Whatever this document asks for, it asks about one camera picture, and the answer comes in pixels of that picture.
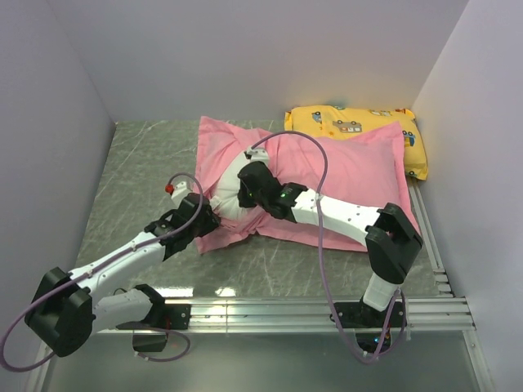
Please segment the white pillow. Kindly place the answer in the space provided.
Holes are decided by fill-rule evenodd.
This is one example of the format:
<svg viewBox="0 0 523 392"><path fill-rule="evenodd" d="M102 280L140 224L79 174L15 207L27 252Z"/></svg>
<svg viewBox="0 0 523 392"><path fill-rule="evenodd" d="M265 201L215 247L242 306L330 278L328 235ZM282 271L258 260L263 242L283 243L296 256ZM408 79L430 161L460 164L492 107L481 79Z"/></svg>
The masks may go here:
<svg viewBox="0 0 523 392"><path fill-rule="evenodd" d="M227 166L215 184L211 199L218 197L223 201L223 204L212 210L220 218L226 218L231 221L245 221L261 213L260 207L241 207L239 205L240 180L238 174L248 163L249 161L245 158L244 152L240 152Z"/></svg>

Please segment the pink pillowcase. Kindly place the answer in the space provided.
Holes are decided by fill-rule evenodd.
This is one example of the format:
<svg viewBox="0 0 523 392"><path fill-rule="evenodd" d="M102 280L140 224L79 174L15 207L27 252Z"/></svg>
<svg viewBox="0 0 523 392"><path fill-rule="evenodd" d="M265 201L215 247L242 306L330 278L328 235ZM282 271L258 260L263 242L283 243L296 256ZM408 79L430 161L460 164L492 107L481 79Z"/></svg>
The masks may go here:
<svg viewBox="0 0 523 392"><path fill-rule="evenodd" d="M243 129L202 117L195 168L199 184L195 188L212 198L217 182L233 160L269 135L261 128ZM320 137L310 141L303 136L282 135L270 138L263 147L269 154L271 172L282 183L321 189L331 198L364 206L394 203L410 221L416 221L405 178L404 137L397 122L346 140ZM223 216L221 227L197 238L195 244L204 254L260 234L315 246L318 232L313 225L276 220L256 207L239 220Z"/></svg>

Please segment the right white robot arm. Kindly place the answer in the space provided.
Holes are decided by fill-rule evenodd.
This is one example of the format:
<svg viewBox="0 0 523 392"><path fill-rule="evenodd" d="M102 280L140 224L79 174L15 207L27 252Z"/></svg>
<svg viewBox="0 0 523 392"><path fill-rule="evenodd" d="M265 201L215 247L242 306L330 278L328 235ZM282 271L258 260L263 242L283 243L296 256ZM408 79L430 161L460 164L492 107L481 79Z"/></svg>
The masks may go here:
<svg viewBox="0 0 523 392"><path fill-rule="evenodd" d="M387 319L389 302L423 245L400 206L367 207L324 196L304 185L281 184L259 161L243 167L238 178L241 207L259 206L277 220L315 225L365 246L373 274L362 297L360 317L372 327Z"/></svg>

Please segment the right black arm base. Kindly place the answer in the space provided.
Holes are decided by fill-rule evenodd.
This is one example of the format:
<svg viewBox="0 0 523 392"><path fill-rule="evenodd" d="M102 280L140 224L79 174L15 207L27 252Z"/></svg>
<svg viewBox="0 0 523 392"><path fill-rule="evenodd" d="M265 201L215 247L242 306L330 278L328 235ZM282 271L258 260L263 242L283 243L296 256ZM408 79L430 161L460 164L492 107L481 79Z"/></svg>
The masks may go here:
<svg viewBox="0 0 523 392"><path fill-rule="evenodd" d="M355 334L356 343L363 351L373 354L378 348L388 310L379 312L363 301L335 302L334 309L343 329L363 330ZM400 338L404 335L406 326L406 304L403 301L395 301L392 304L391 314L387 322L384 341L380 349L381 354L385 354L391 348L397 346Z"/></svg>

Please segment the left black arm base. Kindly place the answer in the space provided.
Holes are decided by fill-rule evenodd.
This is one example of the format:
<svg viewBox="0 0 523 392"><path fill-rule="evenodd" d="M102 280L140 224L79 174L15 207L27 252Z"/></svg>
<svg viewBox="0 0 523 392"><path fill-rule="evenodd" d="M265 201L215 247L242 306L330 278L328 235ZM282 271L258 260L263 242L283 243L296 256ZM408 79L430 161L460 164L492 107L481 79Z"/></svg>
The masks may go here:
<svg viewBox="0 0 523 392"><path fill-rule="evenodd" d="M184 333L189 327L191 305L163 304L154 306L151 314L141 322L130 324L132 348L135 356L155 363L172 362L186 356L191 348L190 338ZM185 346L170 358L151 357L163 352L171 337L180 338Z"/></svg>

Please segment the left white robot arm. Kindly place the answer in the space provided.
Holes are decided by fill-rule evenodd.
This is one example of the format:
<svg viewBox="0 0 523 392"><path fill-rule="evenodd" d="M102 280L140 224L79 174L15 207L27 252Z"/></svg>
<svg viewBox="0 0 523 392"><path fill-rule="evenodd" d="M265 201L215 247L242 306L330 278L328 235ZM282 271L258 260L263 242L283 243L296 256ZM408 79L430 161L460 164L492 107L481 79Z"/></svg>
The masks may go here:
<svg viewBox="0 0 523 392"><path fill-rule="evenodd" d="M142 270L184 251L196 238L220 225L210 202L188 193L178 207L149 223L133 240L84 267L44 274L25 324L59 357L114 327L160 329L169 326L164 298L147 284L116 293Z"/></svg>

